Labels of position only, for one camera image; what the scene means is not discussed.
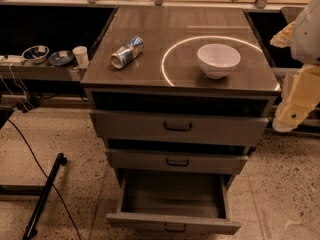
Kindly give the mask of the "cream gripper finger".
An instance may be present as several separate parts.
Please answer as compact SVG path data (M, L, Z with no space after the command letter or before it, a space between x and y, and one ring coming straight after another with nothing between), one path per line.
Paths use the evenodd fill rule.
M274 47L285 48L289 47L292 39L295 22L289 23L286 27L280 30L270 40L270 44Z

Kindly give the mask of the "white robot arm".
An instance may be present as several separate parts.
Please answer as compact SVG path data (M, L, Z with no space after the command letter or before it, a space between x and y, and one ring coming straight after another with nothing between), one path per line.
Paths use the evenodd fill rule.
M282 101L272 123L274 130L297 128L320 103L320 0L311 0L297 18L274 35L270 44L289 47L303 66L283 80Z

